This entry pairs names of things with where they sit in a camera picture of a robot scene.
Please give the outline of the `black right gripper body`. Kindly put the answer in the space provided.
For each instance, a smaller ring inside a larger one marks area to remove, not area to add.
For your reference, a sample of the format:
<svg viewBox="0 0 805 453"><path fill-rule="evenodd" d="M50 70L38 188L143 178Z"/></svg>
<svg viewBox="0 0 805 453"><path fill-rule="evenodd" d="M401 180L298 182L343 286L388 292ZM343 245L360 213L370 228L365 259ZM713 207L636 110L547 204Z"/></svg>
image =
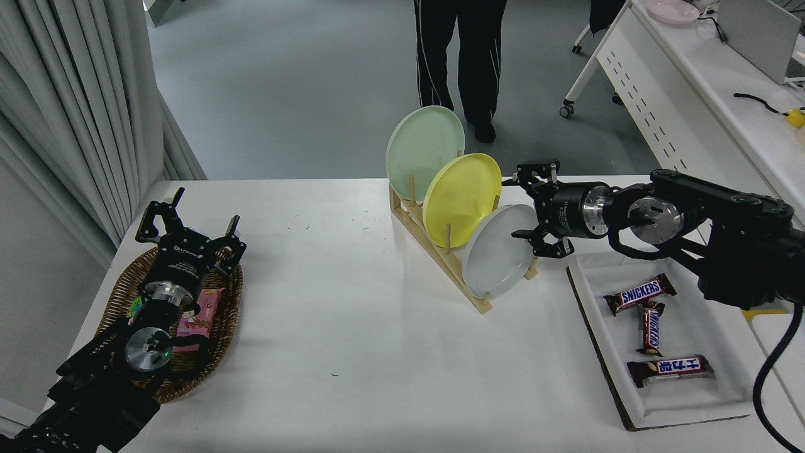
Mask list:
<svg viewBox="0 0 805 453"><path fill-rule="evenodd" d="M545 183L535 186L538 227L556 238L592 238L582 214L591 183Z"/></svg>

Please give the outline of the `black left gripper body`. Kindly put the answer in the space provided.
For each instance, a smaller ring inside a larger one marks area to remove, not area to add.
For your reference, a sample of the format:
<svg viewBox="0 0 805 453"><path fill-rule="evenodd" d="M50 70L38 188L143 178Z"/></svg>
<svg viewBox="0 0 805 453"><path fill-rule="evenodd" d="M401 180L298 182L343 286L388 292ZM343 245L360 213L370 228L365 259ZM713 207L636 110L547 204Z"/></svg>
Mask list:
<svg viewBox="0 0 805 453"><path fill-rule="evenodd" d="M192 229L162 235L155 260L148 272L148 283L171 283L198 294L215 263L210 238Z"/></svg>

